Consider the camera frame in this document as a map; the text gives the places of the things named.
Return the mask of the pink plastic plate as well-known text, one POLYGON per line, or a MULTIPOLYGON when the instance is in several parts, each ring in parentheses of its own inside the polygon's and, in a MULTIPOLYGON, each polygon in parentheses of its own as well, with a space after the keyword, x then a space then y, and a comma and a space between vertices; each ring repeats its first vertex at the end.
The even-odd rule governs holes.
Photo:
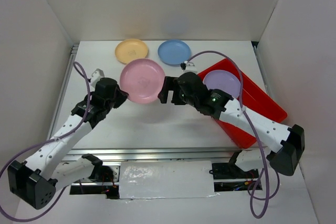
POLYGON ((128 99, 149 104, 158 99, 165 79, 162 67, 150 59, 137 59, 127 64, 120 74, 120 88, 128 99))

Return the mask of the purple plastic plate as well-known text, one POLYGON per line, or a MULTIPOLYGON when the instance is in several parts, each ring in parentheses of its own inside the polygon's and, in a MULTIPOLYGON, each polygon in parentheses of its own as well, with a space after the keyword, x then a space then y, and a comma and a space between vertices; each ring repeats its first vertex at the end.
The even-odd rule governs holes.
POLYGON ((240 81, 238 78, 225 70, 213 70, 206 74, 203 83, 208 89, 220 89, 234 98, 240 94, 240 81))

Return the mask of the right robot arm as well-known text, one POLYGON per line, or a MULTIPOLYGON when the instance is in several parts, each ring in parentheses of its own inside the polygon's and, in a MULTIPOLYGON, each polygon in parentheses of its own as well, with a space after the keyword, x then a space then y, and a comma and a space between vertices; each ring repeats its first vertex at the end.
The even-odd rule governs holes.
POLYGON ((220 89, 208 89, 192 72, 165 77, 158 95, 161 103, 167 102, 169 91, 173 92, 173 104, 191 105, 201 114, 228 123, 261 141, 270 152, 262 152, 260 158, 266 159, 276 172, 285 176, 295 173, 305 150, 305 132, 301 126, 279 124, 241 105, 220 89))

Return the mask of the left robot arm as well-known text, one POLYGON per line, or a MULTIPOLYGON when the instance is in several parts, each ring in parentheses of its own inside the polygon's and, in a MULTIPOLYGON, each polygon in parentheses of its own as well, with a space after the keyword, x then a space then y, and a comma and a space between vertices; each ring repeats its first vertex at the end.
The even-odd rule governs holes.
POLYGON ((62 164, 69 151, 112 109, 121 106, 128 94, 111 78, 101 78, 94 91, 77 103, 61 129, 23 162, 13 160, 7 168, 10 191, 36 210, 44 208, 56 191, 84 178, 103 177, 103 162, 92 154, 62 164))

